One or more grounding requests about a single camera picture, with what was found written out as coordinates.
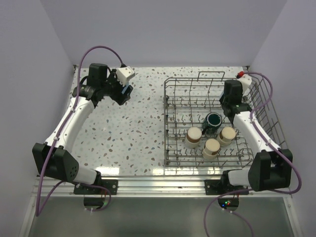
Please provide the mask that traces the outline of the blue plastic cup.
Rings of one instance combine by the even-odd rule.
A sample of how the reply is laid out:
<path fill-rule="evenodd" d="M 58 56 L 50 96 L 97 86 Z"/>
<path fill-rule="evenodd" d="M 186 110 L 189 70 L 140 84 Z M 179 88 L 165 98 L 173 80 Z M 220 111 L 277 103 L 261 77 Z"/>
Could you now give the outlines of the blue plastic cup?
<path fill-rule="evenodd" d="M 127 85 L 123 88 L 123 90 L 121 91 L 121 93 L 122 93 L 123 95 L 129 95 L 129 94 L 130 94 L 129 84 L 127 84 Z"/>

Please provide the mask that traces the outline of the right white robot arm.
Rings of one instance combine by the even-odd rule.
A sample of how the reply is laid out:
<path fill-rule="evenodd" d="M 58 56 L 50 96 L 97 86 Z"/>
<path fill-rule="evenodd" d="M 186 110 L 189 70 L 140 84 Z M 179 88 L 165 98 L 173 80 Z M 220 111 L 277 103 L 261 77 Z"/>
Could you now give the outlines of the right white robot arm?
<path fill-rule="evenodd" d="M 249 104 L 242 102 L 244 89 L 245 83 L 238 79 L 225 81 L 219 102 L 224 115 L 246 139 L 253 161 L 249 168 L 225 172 L 220 188 L 226 194 L 231 194 L 238 186 L 247 186 L 256 192 L 288 188 L 292 167 L 286 161 L 292 162 L 293 154 L 271 140 L 251 114 Z"/>

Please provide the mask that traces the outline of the dark green mug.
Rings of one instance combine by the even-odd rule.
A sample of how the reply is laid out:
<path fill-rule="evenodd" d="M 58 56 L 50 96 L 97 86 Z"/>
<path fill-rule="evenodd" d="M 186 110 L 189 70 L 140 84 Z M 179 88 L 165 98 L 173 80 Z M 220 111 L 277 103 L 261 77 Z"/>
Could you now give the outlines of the dark green mug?
<path fill-rule="evenodd" d="M 218 113 L 209 113 L 202 122 L 202 135 L 214 134 L 222 125 L 222 121 Z"/>

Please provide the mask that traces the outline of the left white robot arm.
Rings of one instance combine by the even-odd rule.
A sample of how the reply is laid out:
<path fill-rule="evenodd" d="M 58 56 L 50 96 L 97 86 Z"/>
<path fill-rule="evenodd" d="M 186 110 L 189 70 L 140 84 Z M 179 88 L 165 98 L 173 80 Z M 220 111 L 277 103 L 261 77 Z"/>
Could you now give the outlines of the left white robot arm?
<path fill-rule="evenodd" d="M 98 103 L 109 96 L 118 105 L 130 99 L 133 87 L 129 81 L 135 77 L 130 66 L 110 69 L 105 64 L 93 63 L 72 92 L 62 120 L 43 142 L 35 143 L 32 153 L 39 174 L 69 183 L 84 183 L 92 194 L 102 190 L 100 173 L 79 165 L 72 156 L 74 142 L 84 122 Z"/>

